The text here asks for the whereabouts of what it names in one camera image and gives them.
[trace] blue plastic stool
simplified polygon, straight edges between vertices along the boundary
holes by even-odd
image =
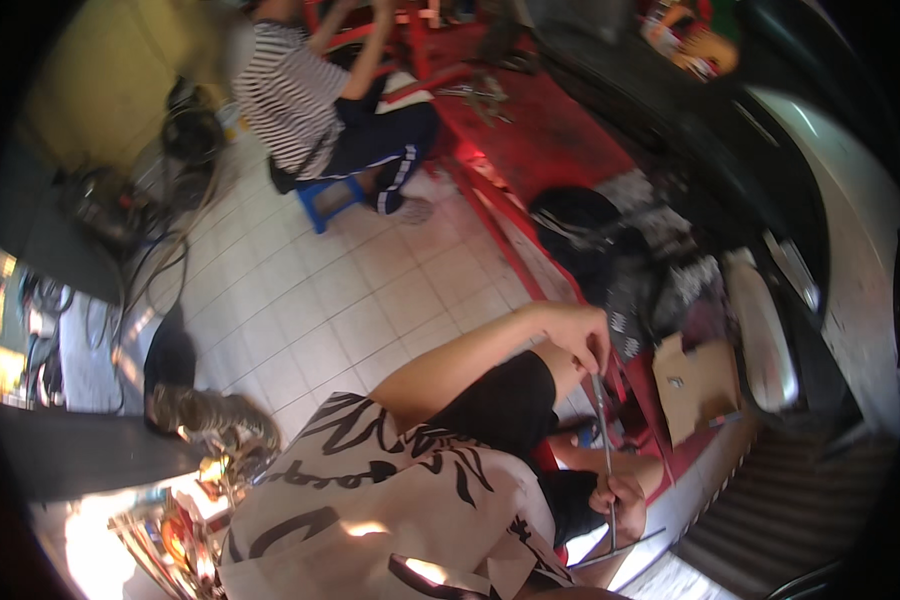
[[[326,188],[337,184],[338,181],[321,181],[306,186],[298,184],[298,187],[296,188],[296,194],[300,197],[300,203],[303,205],[303,210],[307,211],[307,216],[310,217],[310,222],[313,223],[313,231],[317,234],[326,232],[327,222],[341,210],[346,209],[350,205],[355,205],[364,201],[364,188],[360,187],[360,183],[357,182],[357,179],[355,179],[353,175],[348,176],[346,179],[342,179],[342,181],[350,188],[352,197],[347,203],[335,208],[329,214],[325,215],[321,214],[320,210],[317,210],[317,205],[314,204],[314,202],[321,192]]]

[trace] black shorts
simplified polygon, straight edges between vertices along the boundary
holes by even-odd
[[[545,471],[531,451],[557,425],[557,386],[543,359],[527,350],[494,366],[446,408],[427,420],[435,427],[469,436],[494,450],[519,457],[536,473],[556,525],[553,546],[605,524],[588,499],[597,487],[591,471]]]

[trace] striped shirt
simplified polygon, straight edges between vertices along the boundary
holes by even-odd
[[[256,47],[232,81],[234,96],[277,166],[300,180],[315,179],[344,130],[334,102],[350,73],[314,54],[302,28],[261,21],[253,29]]]

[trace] white sneaker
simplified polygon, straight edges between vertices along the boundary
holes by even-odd
[[[388,216],[398,219],[407,225],[421,225],[434,214],[434,206],[422,198],[408,198],[404,196],[399,208]]]

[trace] cardboard piece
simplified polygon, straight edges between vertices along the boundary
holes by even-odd
[[[727,340],[702,343],[684,352],[684,336],[674,333],[653,355],[653,377],[676,446],[713,419],[740,410],[733,346]]]

